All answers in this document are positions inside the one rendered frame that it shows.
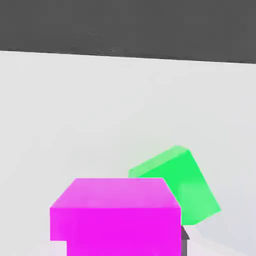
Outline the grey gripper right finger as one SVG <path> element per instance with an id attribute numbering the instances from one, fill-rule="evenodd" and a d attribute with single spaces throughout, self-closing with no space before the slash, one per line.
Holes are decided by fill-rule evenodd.
<path id="1" fill-rule="evenodd" d="M 194 227 L 181 226 L 181 256 L 222 256 L 217 246 Z"/>

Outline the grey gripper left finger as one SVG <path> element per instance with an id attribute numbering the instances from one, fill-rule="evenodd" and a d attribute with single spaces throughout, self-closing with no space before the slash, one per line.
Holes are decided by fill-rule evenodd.
<path id="1" fill-rule="evenodd" d="M 67 242 L 50 241 L 47 256 L 67 256 Z"/>

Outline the small magenta cube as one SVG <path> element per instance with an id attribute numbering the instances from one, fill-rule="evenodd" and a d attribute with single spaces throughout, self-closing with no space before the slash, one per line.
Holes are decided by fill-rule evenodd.
<path id="1" fill-rule="evenodd" d="M 77 178 L 49 214 L 66 256 L 181 256 L 181 208 L 162 178 Z"/>

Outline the small green cube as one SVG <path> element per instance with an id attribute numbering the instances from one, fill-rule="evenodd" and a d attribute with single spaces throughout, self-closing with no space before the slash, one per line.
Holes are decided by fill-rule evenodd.
<path id="1" fill-rule="evenodd" d="M 189 149 L 172 148 L 133 167 L 130 178 L 163 178 L 181 207 L 181 224 L 196 225 L 221 211 Z"/>

